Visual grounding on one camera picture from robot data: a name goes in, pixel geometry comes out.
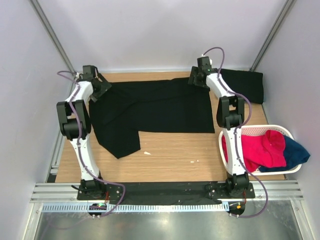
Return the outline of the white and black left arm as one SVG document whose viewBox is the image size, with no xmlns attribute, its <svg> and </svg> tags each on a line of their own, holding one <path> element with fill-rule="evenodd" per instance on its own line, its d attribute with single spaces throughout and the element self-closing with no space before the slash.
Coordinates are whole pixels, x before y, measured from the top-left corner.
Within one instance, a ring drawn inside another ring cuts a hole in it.
<svg viewBox="0 0 320 240">
<path fill-rule="evenodd" d="M 57 75 L 74 84 L 69 97 L 56 104 L 60 132 L 71 143 L 81 171 L 79 186 L 72 188 L 78 191 L 79 200 L 101 200 L 106 195 L 106 184 L 91 148 L 92 124 L 86 103 L 99 100 L 112 85 L 94 65 L 84 65 L 81 73 L 61 70 Z"/>
</svg>

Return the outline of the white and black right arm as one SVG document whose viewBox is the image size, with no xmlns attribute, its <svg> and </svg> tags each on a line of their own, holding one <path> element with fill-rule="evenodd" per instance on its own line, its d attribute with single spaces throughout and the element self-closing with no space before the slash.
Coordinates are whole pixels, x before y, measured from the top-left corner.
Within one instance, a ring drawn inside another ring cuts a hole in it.
<svg viewBox="0 0 320 240">
<path fill-rule="evenodd" d="M 219 70 L 212 68 L 208 56 L 203 55 L 197 59 L 197 66 L 191 68 L 188 84 L 209 88 L 218 98 L 216 122 L 222 128 L 227 153 L 227 179 L 222 194 L 240 198 L 250 183 L 242 147 L 245 99 L 226 84 Z"/>
</svg>

